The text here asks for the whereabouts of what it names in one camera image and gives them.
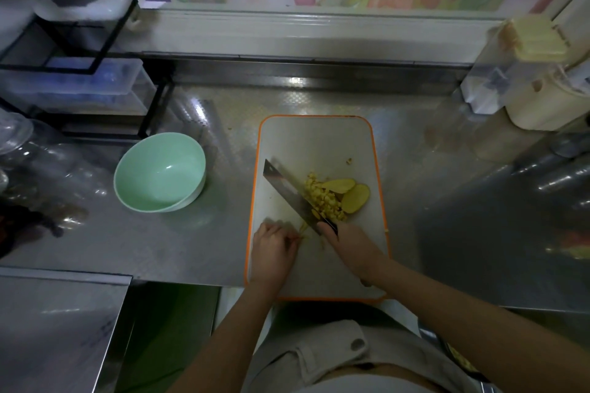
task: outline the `knife handle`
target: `knife handle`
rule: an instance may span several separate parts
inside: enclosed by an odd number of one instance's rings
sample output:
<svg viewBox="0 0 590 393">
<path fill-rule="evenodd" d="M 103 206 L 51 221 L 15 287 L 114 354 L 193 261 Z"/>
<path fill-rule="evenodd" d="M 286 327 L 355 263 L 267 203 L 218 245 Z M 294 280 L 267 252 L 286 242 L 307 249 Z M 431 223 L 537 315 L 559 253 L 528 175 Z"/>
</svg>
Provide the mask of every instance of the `knife handle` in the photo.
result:
<svg viewBox="0 0 590 393">
<path fill-rule="evenodd" d="M 335 223 L 333 223 L 332 221 L 330 221 L 328 218 L 322 218 L 323 221 L 328 224 L 330 226 L 330 228 L 332 230 L 334 230 L 334 233 L 336 233 L 336 236 L 338 236 L 338 226 L 335 225 Z"/>
</svg>

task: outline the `potato slice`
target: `potato slice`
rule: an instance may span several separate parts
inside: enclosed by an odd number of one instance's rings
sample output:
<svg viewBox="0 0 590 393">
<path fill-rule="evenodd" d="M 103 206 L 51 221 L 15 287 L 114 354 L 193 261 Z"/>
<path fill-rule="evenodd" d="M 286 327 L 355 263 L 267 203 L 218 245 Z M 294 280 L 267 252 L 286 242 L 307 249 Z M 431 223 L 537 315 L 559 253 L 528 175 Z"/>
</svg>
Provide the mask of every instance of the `potato slice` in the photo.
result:
<svg viewBox="0 0 590 393">
<path fill-rule="evenodd" d="M 371 190 L 365 184 L 357 184 L 342 197 L 342 210 L 345 213 L 358 211 L 369 200 Z"/>
<path fill-rule="evenodd" d="M 336 179 L 324 182 L 321 188 L 329 189 L 333 193 L 344 194 L 356 185 L 354 179 Z"/>
</svg>

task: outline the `forearm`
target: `forearm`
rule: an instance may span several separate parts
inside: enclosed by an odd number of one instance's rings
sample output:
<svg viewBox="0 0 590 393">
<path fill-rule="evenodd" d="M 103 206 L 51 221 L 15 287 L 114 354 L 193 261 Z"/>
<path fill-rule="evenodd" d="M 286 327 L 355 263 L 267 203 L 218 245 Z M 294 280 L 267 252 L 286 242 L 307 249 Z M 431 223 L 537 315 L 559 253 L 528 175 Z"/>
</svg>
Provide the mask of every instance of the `forearm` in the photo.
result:
<svg viewBox="0 0 590 393">
<path fill-rule="evenodd" d="M 414 312 L 505 393 L 587 391 L 590 355 L 505 309 L 383 260 L 371 282 Z"/>
<path fill-rule="evenodd" d="M 277 292 L 251 283 L 167 393 L 237 393 Z"/>
</svg>

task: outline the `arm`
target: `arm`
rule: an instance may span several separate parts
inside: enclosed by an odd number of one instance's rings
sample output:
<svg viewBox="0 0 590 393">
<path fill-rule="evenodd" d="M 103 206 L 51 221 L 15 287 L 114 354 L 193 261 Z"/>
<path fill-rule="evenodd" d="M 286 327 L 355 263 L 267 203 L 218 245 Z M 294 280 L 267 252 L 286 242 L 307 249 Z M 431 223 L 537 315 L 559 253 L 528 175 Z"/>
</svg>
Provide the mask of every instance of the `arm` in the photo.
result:
<svg viewBox="0 0 590 393">
<path fill-rule="evenodd" d="M 264 319 L 297 255 L 299 237 L 279 225 L 254 234 L 250 284 L 209 342 L 167 393 L 237 393 L 242 388 Z"/>
<path fill-rule="evenodd" d="M 355 275 L 399 300 L 505 393 L 590 388 L 590 354 L 581 347 L 388 259 L 355 225 L 338 223 L 338 237 L 319 226 Z"/>
</svg>

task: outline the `orange cutting board rim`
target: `orange cutting board rim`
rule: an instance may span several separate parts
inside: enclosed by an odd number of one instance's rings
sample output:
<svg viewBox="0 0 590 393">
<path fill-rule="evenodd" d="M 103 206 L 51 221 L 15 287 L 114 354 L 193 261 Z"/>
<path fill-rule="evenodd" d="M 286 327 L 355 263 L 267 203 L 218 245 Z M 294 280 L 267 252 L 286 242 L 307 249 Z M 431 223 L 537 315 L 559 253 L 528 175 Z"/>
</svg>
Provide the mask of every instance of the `orange cutting board rim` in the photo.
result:
<svg viewBox="0 0 590 393">
<path fill-rule="evenodd" d="M 305 117 L 305 118 L 359 118 L 369 126 L 369 131 L 371 132 L 371 144 L 373 146 L 373 158 L 375 159 L 375 171 L 377 172 L 377 184 L 379 185 L 379 197 L 381 203 L 381 211 L 383 214 L 383 224 L 385 225 L 385 238 L 387 240 L 387 253 L 389 258 L 391 258 L 391 245 L 389 244 L 389 228 L 387 227 L 387 217 L 385 216 L 385 205 L 383 203 L 383 192 L 381 190 L 381 177 L 379 174 L 379 162 L 377 161 L 377 149 L 375 148 L 375 137 L 373 136 L 373 127 L 371 123 L 359 115 L 288 115 L 288 114 L 276 114 L 276 115 L 269 115 L 264 120 L 260 122 L 260 126 L 258 127 L 258 143 L 256 144 L 256 163 L 254 164 L 254 186 L 252 187 L 252 200 L 250 202 L 250 223 L 248 225 L 248 240 L 246 242 L 246 265 L 244 268 L 244 285 L 247 286 L 248 283 L 248 266 L 250 265 L 250 241 L 252 237 L 252 218 L 254 214 L 254 196 L 256 193 L 256 179 L 258 175 L 258 158 L 260 156 L 260 135 L 262 133 L 262 126 L 264 123 L 274 117 Z M 300 301 L 317 301 L 317 302 L 362 302 L 362 303 L 379 303 L 387 298 L 387 295 L 384 295 L 377 299 L 354 299 L 354 298 L 307 298 L 307 297 L 279 297 L 277 300 L 279 301 L 287 301 L 287 302 L 300 302 Z"/>
</svg>

